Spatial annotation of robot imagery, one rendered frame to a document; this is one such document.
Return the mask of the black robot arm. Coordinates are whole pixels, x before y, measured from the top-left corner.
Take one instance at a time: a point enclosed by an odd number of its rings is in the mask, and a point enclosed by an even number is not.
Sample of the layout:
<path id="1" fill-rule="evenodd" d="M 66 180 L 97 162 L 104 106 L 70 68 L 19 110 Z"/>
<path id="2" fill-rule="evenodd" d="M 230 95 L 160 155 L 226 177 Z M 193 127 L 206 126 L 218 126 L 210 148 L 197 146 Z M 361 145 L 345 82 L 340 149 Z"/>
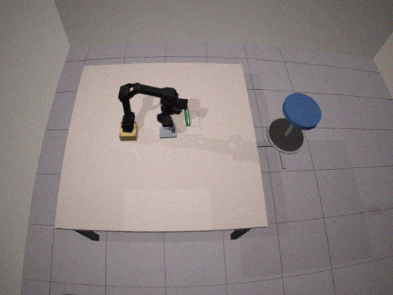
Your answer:
<path id="1" fill-rule="evenodd" d="M 133 88 L 133 90 L 130 91 L 130 88 Z M 171 115 L 179 114 L 182 109 L 187 109 L 188 99 L 178 98 L 178 93 L 175 88 L 157 88 L 154 86 L 142 85 L 141 83 L 128 83 L 122 85 L 120 86 L 118 98 L 120 102 L 122 102 L 124 108 L 124 115 L 121 122 L 123 133 L 132 133 L 134 129 L 135 114 L 131 111 L 129 99 L 138 93 L 161 98 L 161 102 L 164 102 L 163 106 L 167 110 L 173 109 Z"/>

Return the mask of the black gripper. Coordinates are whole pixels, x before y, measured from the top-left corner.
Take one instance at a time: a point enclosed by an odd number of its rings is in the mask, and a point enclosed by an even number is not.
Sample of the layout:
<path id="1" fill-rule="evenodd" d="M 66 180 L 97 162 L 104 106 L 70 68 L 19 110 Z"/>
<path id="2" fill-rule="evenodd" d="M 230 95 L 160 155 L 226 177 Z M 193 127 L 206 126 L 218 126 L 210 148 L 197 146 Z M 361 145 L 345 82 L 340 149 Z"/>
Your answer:
<path id="1" fill-rule="evenodd" d="M 162 111 L 164 117 L 166 115 L 166 117 L 162 118 L 162 120 L 161 120 L 162 127 L 173 127 L 173 119 L 170 116 L 171 111 L 173 111 L 173 109 L 167 110 L 163 106 L 163 103 L 164 102 L 161 102 L 161 99 L 160 99 L 161 111 Z"/>

